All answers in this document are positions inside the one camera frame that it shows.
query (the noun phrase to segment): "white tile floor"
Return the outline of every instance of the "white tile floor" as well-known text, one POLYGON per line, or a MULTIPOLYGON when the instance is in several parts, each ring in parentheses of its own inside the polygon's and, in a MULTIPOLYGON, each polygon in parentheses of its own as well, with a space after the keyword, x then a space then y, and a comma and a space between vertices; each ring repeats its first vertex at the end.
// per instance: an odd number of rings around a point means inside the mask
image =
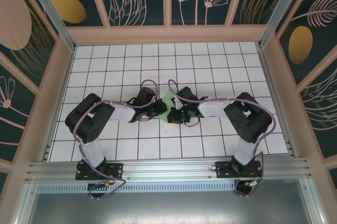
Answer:
MULTIPOLYGON (((79 161, 65 126, 68 113, 89 93, 126 101, 152 79, 160 97, 167 80, 198 97, 233 97, 245 91, 276 113, 254 43, 183 43, 78 47, 48 161, 79 161)), ((158 119, 133 124, 110 120, 100 135, 107 160, 231 156, 238 136, 227 118, 203 118, 195 127, 158 119)), ((287 154, 280 125, 263 141, 265 154, 287 154)))

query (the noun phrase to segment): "green object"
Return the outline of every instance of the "green object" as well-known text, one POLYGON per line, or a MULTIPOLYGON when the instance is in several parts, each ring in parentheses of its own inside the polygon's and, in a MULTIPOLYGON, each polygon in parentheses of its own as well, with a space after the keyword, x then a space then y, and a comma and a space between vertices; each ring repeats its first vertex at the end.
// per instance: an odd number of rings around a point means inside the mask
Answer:
POLYGON ((163 120, 165 122, 167 122, 167 115, 169 114, 169 112, 171 111, 171 107, 175 107, 175 105, 172 103, 171 99, 174 97, 173 93, 168 90, 166 92, 166 94, 164 95, 164 97, 162 98, 163 102, 166 104, 167 106, 167 111, 161 115, 156 116, 156 118, 158 118, 159 120, 163 120))

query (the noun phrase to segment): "black bracket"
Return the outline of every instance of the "black bracket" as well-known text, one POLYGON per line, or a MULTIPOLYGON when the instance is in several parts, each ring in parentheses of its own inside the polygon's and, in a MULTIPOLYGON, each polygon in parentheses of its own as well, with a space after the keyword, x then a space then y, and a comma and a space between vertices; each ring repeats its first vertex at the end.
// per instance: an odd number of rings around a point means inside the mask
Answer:
MULTIPOLYGON (((75 180, 107 180, 93 171, 85 162, 77 164, 76 168, 75 180)), ((103 173, 114 178, 122 178, 123 164, 106 164, 103 173)))
POLYGON ((254 172, 258 175, 262 175, 262 169, 261 169, 261 163, 260 161, 253 161, 250 164, 249 169, 245 169, 240 174, 238 174, 233 168, 232 168, 232 162, 231 161, 222 161, 222 162, 215 162, 215 168, 213 168, 213 171, 216 172, 217 178, 253 178, 254 172))

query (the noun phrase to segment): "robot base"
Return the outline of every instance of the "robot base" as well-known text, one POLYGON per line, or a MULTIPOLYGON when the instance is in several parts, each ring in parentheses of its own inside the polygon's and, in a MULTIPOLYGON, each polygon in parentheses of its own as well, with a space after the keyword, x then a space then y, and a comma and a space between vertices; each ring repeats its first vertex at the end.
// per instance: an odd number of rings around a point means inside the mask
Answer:
POLYGON ((215 172, 217 178, 254 178, 254 172, 258 175, 262 175, 260 161, 252 161, 248 169, 245 169, 241 173, 237 173, 232 168, 232 161, 215 162, 215 172))
MULTIPOLYGON (((76 176, 75 180, 107 180, 107 178, 102 177, 101 175, 94 172, 89 165, 82 161, 81 163, 76 165, 76 176)), ((123 174, 123 164, 101 164, 96 167, 100 172, 114 177, 114 178, 122 178, 123 174)))

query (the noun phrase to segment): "mounting plate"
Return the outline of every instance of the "mounting plate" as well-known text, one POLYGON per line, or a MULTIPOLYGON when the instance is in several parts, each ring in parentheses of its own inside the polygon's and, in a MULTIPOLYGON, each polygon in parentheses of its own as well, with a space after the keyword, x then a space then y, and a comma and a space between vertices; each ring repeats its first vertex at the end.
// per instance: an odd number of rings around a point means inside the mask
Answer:
MULTIPOLYGON (((261 170, 261 163, 260 161, 253 161, 250 165, 257 175, 262 175, 261 170)), ((237 174, 232 168, 231 161, 224 161, 224 162, 215 162, 215 171, 217 178, 253 178, 254 173, 247 169, 246 171, 242 172, 241 174, 237 174)))
MULTIPOLYGON (((104 174, 112 175, 114 178, 122 178, 123 164, 106 164, 104 174)), ((89 169, 87 164, 78 164, 75 180, 107 180, 107 178, 89 169)))

